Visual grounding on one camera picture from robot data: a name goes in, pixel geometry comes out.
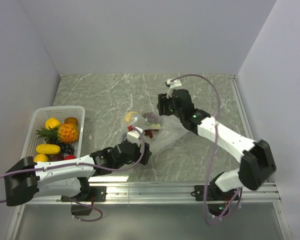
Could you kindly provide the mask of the orange fruit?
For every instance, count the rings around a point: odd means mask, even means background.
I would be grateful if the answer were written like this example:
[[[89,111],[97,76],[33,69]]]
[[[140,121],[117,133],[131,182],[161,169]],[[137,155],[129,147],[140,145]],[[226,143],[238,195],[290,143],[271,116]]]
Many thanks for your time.
[[[55,145],[57,143],[71,144],[79,139],[78,126],[72,123],[64,123],[48,129],[41,127],[36,130],[36,134],[46,143]]]

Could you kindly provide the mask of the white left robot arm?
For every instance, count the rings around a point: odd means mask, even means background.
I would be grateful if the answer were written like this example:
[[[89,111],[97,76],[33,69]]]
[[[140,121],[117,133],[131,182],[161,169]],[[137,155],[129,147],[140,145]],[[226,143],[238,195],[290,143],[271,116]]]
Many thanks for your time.
[[[34,198],[66,196],[85,201],[91,195],[89,178],[119,172],[124,165],[146,165],[152,152],[148,143],[123,141],[80,158],[34,162],[24,157],[4,177],[6,205],[23,205]]]

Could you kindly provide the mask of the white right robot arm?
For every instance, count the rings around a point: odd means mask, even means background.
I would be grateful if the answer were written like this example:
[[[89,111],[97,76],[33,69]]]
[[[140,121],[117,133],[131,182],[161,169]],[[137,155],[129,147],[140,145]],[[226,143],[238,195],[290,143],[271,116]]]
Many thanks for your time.
[[[186,89],[173,90],[171,95],[160,93],[157,109],[161,116],[177,117],[188,131],[216,141],[239,163],[239,168],[223,172],[210,182],[214,199],[221,200],[228,191],[242,187],[255,191],[277,170],[270,145],[265,140],[255,141],[222,125],[206,111],[196,108]]]

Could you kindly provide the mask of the yellow banana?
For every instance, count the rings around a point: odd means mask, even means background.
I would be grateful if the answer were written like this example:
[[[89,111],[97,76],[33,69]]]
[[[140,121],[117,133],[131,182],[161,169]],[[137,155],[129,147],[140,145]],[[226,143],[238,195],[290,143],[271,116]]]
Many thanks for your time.
[[[56,155],[60,153],[61,148],[55,144],[40,144],[35,150],[38,154]]]

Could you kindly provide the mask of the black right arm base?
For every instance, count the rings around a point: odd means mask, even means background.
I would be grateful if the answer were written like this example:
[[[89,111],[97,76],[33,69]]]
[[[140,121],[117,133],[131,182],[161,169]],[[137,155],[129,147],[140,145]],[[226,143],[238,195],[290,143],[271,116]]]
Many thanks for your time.
[[[204,200],[204,188],[205,185],[195,185],[194,191],[192,191],[190,195],[194,197],[197,202],[202,202]],[[214,217],[219,216],[235,194],[235,189],[222,192],[217,190],[214,186],[208,185],[206,201],[212,202],[207,204],[209,213]]]

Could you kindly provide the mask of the red grape bunch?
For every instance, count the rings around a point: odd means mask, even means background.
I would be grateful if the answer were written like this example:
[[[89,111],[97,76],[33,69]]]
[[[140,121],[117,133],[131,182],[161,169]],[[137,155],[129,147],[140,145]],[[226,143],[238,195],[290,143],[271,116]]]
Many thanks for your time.
[[[151,129],[144,130],[144,135],[152,139],[154,137],[153,132]]]

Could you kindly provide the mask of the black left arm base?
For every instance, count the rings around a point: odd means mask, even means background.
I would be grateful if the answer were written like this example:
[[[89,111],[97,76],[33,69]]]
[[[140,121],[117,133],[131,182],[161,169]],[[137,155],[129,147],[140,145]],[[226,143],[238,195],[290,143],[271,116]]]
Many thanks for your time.
[[[92,213],[96,204],[105,202],[106,195],[106,186],[93,186],[88,190],[81,190],[73,197],[62,195],[60,201],[71,203],[71,214],[75,217],[87,217]]]

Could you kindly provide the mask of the clear plastic bag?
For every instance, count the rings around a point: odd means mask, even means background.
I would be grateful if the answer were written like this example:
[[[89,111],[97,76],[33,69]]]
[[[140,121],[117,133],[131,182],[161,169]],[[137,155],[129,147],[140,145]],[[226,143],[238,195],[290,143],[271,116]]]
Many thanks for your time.
[[[142,117],[146,112],[138,112],[131,118],[130,123],[125,123],[124,116],[121,118],[120,138],[125,140],[127,138],[128,126],[139,127],[145,130],[152,130],[153,138],[144,135],[144,140],[149,144],[149,150],[153,155],[157,155],[171,147],[183,137],[188,130],[186,130],[180,123],[179,119],[174,115],[159,116],[159,123],[148,123]]]

